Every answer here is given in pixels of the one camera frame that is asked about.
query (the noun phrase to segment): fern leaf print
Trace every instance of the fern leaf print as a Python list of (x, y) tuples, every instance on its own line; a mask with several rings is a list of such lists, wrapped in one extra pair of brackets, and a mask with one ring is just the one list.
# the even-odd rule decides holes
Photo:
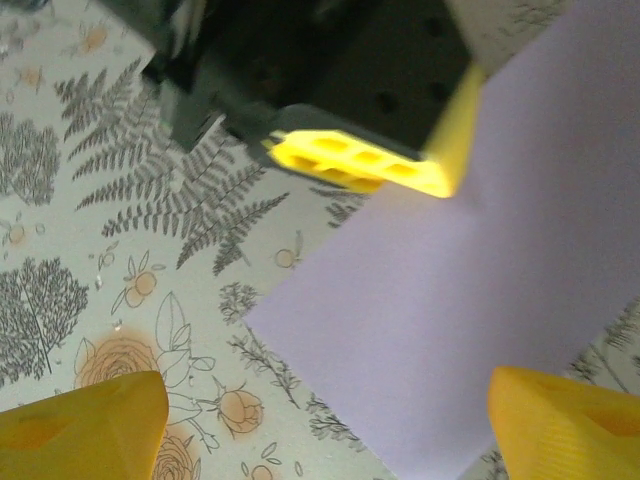
[(367, 199), (365, 194), (345, 190), (317, 187), (310, 187), (310, 190), (322, 198), (329, 199), (330, 203), (325, 206), (325, 210), (331, 216), (331, 220), (327, 222), (331, 228), (340, 228), (351, 215), (360, 210)]
[(54, 85), (65, 106), (62, 118), (70, 123), (65, 141), (83, 135), (69, 155), (78, 161), (73, 181), (115, 174), (86, 194), (76, 210), (123, 203), (105, 221), (102, 235), (146, 230), (179, 238), (177, 268), (206, 249), (213, 250), (215, 276), (238, 261), (250, 265), (244, 242), (289, 193), (260, 195), (267, 170), (219, 127), (190, 153), (180, 152), (160, 128), (160, 106), (139, 81), (139, 66), (140, 59), (110, 86), (106, 69), (95, 79), (84, 74)]

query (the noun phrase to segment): botanical print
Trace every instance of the botanical print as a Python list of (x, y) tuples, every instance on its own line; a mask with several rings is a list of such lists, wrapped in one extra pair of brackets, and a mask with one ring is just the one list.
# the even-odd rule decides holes
[(190, 386), (195, 373), (213, 370), (215, 359), (193, 355), (191, 324), (186, 322), (182, 306), (172, 292), (158, 310), (155, 337), (157, 346), (152, 347), (133, 329), (119, 325), (116, 335), (109, 336), (97, 347), (83, 338), (76, 354), (75, 386), (84, 387), (127, 373), (158, 371), (169, 396), (168, 424), (190, 425), (207, 451), (212, 453), (220, 444), (216, 436), (205, 431), (197, 420), (204, 411), (200, 405), (203, 401), (179, 392), (185, 382)]
[(487, 473), (484, 478), (478, 480), (509, 480), (500, 452), (492, 450), (483, 455), (481, 460), (487, 465)]
[(51, 0), (43, 12), (36, 15), (20, 15), (0, 25), (0, 65), (9, 58), (21, 55), (25, 44), (32, 41), (39, 33), (52, 28), (68, 26), (69, 22), (55, 15), (55, 1)]
[(295, 268), (302, 261), (302, 232), (296, 232), (296, 240), (292, 248), (282, 248), (278, 250), (274, 256), (277, 266), (280, 268)]
[(110, 338), (96, 348), (83, 338), (75, 362), (75, 387), (88, 387), (120, 375), (150, 370), (159, 371), (160, 367), (151, 347), (139, 340)]
[(39, 93), (40, 88), (46, 85), (42, 66), (29, 66), (16, 69), (16, 77), (15, 87), (23, 86), (32, 89), (36, 93)]
[(18, 122), (0, 113), (0, 200), (17, 196), (26, 205), (47, 205), (60, 167), (53, 127), (38, 130), (32, 120)]
[(76, 170), (74, 179), (101, 171), (126, 170), (86, 196), (78, 209), (102, 202), (129, 205), (108, 219), (102, 234), (111, 237), (130, 230), (150, 230), (183, 240), (177, 258), (180, 268), (206, 248), (217, 250), (212, 272), (218, 276), (229, 265), (251, 263), (242, 243), (252, 228), (289, 195), (250, 199), (267, 171), (228, 147), (237, 144), (230, 135), (213, 128), (189, 154), (180, 155), (159, 125), (159, 105), (150, 88), (137, 82), (140, 60), (133, 62), (105, 90), (106, 69), (89, 82), (58, 82), (56, 93), (66, 105), (70, 120), (65, 140), (93, 130), (78, 143), (70, 159), (91, 148), (96, 151)]
[(513, 30), (548, 27), (567, 8), (565, 0), (530, 0), (509, 2), (506, 7), (513, 22)]
[(223, 320), (227, 325), (241, 322), (242, 319), (257, 305), (258, 292), (251, 285), (234, 282), (225, 285), (220, 290), (218, 306)]
[(236, 325), (242, 328), (242, 335), (233, 335), (227, 343), (233, 352), (238, 352), (240, 359), (245, 363), (245, 369), (253, 369), (257, 376), (263, 373), (274, 378), (271, 385), (282, 389), (289, 402), (296, 408), (300, 404), (294, 398), (293, 391), (300, 385), (300, 380), (293, 375), (291, 368), (275, 353), (267, 349), (253, 333), (253, 330), (244, 324), (242, 319), (256, 305), (258, 292), (250, 285), (234, 282), (225, 285), (220, 290), (220, 313), (224, 322), (228, 325)]
[(213, 380), (218, 387), (218, 397), (215, 400), (198, 400), (200, 404), (208, 405), (209, 412), (217, 412), (218, 419), (224, 422), (233, 438), (238, 434), (251, 433), (256, 430), (264, 418), (262, 400), (249, 393), (241, 385), (237, 389), (229, 390), (216, 377)]
[(325, 210), (331, 216), (328, 225), (331, 228), (339, 228), (351, 215), (357, 212), (368, 198), (361, 193), (353, 193), (347, 190), (310, 187), (309, 190), (319, 197), (330, 200)]
[(156, 457), (151, 480), (200, 480), (202, 460), (193, 461), (189, 445), (193, 437), (182, 440), (169, 428)]
[(309, 420), (309, 426), (311, 433), (318, 440), (325, 438), (338, 442), (347, 440), (349, 448), (353, 448), (356, 452), (366, 450), (362, 441), (315, 394), (311, 394), (311, 398), (307, 402), (307, 411), (313, 415), (313, 418)]
[(115, 250), (116, 248), (118, 248), (119, 244), (120, 242), (116, 240), (115, 242), (111, 243), (107, 248), (105, 248), (102, 252), (98, 253), (97, 255), (95, 253), (89, 254), (89, 259), (91, 260), (97, 257), (98, 272), (101, 271), (103, 268), (108, 268), (111, 265), (113, 265), (113, 262), (115, 262), (116, 260)]
[[(104, 258), (108, 258), (109, 255), (113, 255), (111, 252), (105, 254), (102, 258), (102, 263), (98, 263), (98, 270), (104, 265)], [(136, 265), (132, 256), (129, 256), (129, 274), (126, 275), (123, 280), (126, 282), (126, 286), (120, 291), (113, 302), (111, 307), (111, 315), (115, 314), (123, 301), (129, 306), (129, 308), (138, 308), (155, 290), (158, 285), (158, 272), (164, 270), (166, 267), (161, 263), (149, 264), (149, 250), (144, 254), (140, 262)]]
[(240, 358), (245, 361), (245, 368), (252, 368), (257, 376), (268, 372), (274, 377), (271, 385), (281, 388), (289, 402), (300, 408), (300, 404), (293, 396), (293, 391), (300, 385), (300, 380), (283, 360), (266, 348), (263, 342), (258, 340), (253, 330), (246, 328), (248, 334), (242, 337), (233, 335), (227, 343), (233, 352), (239, 352)]
[(51, 352), (73, 332), (88, 289), (59, 258), (0, 272), (0, 387), (53, 373)]
[(34, 235), (42, 236), (46, 232), (46, 228), (42, 223), (35, 225), (26, 224), (22, 220), (22, 212), (18, 212), (15, 221), (0, 218), (0, 235), (2, 236), (2, 246), (7, 248), (3, 253), (6, 260), (9, 257), (9, 250), (24, 246)]
[[(255, 463), (242, 462), (240, 470), (245, 478), (249, 480), (273, 480), (282, 478), (280, 471), (283, 470), (283, 462), (276, 457), (278, 442), (272, 442), (267, 445), (260, 453), (260, 460)], [(294, 471), (298, 477), (304, 475), (302, 464), (296, 461), (294, 463)]]
[(74, 57), (76, 55), (90, 55), (99, 50), (107, 41), (109, 28), (103, 20), (97, 24), (85, 25), (80, 23), (78, 27), (79, 40), (62, 50), (63, 55)]

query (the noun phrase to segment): tree illustration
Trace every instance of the tree illustration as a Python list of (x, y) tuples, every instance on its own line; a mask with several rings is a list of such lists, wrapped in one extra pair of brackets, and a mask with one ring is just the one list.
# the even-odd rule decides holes
[(72, 333), (88, 290), (59, 258), (0, 273), (0, 387), (52, 372), (49, 354)]
[(18, 196), (27, 205), (48, 205), (60, 167), (58, 137), (52, 127), (39, 131), (32, 120), (16, 122), (0, 113), (0, 198)]
[(611, 378), (616, 382), (623, 392), (629, 393), (620, 376), (613, 370), (609, 363), (609, 347), (625, 353), (627, 347), (633, 344), (638, 334), (640, 326), (640, 298), (636, 298), (623, 310), (618, 319), (605, 328), (604, 337), (601, 340), (601, 347), (591, 344), (591, 352), (602, 363)]

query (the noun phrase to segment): orange flower print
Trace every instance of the orange flower print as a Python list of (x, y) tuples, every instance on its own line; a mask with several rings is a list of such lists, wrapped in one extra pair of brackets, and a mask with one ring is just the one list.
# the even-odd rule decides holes
[(124, 277), (127, 285), (118, 294), (115, 302), (113, 302), (111, 315), (116, 313), (116, 310), (122, 305), (123, 301), (129, 308), (138, 308), (145, 299), (153, 293), (156, 285), (158, 285), (156, 274), (160, 270), (164, 270), (165, 266), (154, 264), (151, 268), (147, 268), (148, 263), (149, 250), (144, 254), (138, 266), (136, 266), (133, 257), (129, 257), (129, 275)]
[(80, 24), (78, 29), (80, 40), (65, 48), (62, 53), (71, 57), (76, 55), (90, 55), (98, 51), (106, 43), (109, 37), (109, 28), (104, 22), (85, 25)]
[(38, 93), (40, 87), (44, 85), (44, 75), (42, 73), (42, 67), (24, 67), (16, 70), (17, 85), (23, 85), (27, 88), (31, 88)]
[(218, 417), (232, 434), (249, 433), (262, 424), (262, 400), (245, 390), (225, 392), (220, 397)]
[(165, 433), (156, 457), (152, 480), (199, 480), (200, 459), (195, 463), (187, 447), (191, 439), (183, 442), (169, 432)]
[(283, 248), (275, 254), (276, 265), (280, 268), (295, 268), (302, 260), (302, 245), (302, 232), (298, 230), (293, 248)]
[[(28, 226), (22, 222), (22, 213), (18, 212), (15, 222), (8, 222), (0, 219), (0, 231), (4, 231), (2, 235), (2, 246), (8, 248), (18, 248), (25, 245), (28, 239), (33, 238), (34, 234), (44, 235), (45, 228), (41, 223), (35, 226)], [(9, 252), (5, 251), (5, 260), (9, 256)]]
[(160, 370), (148, 345), (131, 338), (113, 338), (96, 349), (84, 338), (76, 355), (76, 388), (148, 370)]

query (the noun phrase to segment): floral patterned surface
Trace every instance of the floral patterned surface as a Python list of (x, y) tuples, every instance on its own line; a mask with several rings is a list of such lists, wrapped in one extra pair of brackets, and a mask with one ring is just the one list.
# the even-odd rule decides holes
[(391, 479), (244, 325), (362, 206), (158, 129), (148, 47), (93, 2), (0, 15), (0, 409), (162, 372), (155, 480)]

